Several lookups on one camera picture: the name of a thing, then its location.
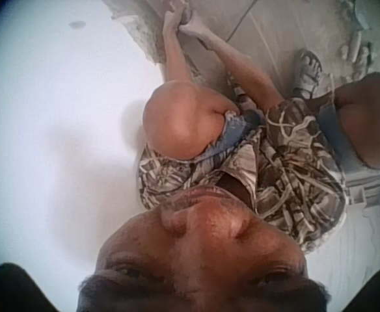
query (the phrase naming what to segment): foot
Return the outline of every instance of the foot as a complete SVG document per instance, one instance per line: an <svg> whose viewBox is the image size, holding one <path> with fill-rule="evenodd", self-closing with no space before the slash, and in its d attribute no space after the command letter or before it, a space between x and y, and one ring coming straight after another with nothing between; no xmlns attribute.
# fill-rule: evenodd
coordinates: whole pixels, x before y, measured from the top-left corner
<svg viewBox="0 0 380 312"><path fill-rule="evenodd" d="M312 99L323 77L319 58L309 50L301 50L295 65L293 97Z"/></svg>
<svg viewBox="0 0 380 312"><path fill-rule="evenodd" d="M179 30L182 33L185 33L191 37L199 39L206 47L209 48L209 41L213 33L210 29L204 24L202 18L194 10L187 13L190 16L188 23L182 24L179 27Z"/></svg>

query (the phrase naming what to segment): patterned shorts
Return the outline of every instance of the patterned shorts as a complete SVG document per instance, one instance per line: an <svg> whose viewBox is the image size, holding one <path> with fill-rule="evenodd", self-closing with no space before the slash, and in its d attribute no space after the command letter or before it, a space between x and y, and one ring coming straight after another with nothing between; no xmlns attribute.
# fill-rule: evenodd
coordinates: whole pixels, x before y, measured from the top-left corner
<svg viewBox="0 0 380 312"><path fill-rule="evenodd" d="M226 113L228 122L236 117ZM152 209L177 192L215 185L229 174L246 187L258 217L293 237L305 252L320 246L346 217L343 175L301 99L270 109L265 124L243 131L235 144L206 152L176 161L147 146L139 164L144 206Z"/></svg>

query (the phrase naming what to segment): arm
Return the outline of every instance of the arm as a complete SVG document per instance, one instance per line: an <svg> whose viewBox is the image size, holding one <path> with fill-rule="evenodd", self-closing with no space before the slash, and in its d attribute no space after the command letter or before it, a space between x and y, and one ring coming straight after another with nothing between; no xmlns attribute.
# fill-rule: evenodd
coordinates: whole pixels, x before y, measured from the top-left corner
<svg viewBox="0 0 380 312"><path fill-rule="evenodd" d="M185 5L181 1L175 1L173 4L174 12L166 12L163 28L167 57L167 81L192 81L191 72L187 67L182 47L177 39L178 25L182 20Z"/></svg>
<svg viewBox="0 0 380 312"><path fill-rule="evenodd" d="M284 101L268 75L248 57L213 34L196 12L193 11L190 22L180 26L180 30L198 38L213 50L259 109L267 112L271 107Z"/></svg>

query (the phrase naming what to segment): man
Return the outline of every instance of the man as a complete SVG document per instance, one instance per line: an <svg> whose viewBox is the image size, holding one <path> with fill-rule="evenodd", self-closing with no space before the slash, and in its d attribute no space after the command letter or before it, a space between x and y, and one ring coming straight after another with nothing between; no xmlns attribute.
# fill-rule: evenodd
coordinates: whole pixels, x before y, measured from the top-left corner
<svg viewBox="0 0 380 312"><path fill-rule="evenodd" d="M103 245L78 311L326 311L304 252L345 216L331 149L303 99L285 101L195 12L180 26L184 10L175 1L166 13L168 81L144 112L139 183L148 211ZM179 28L216 52L265 122L192 82ZM302 59L318 80L321 67ZM300 81L296 92L304 88Z"/></svg>

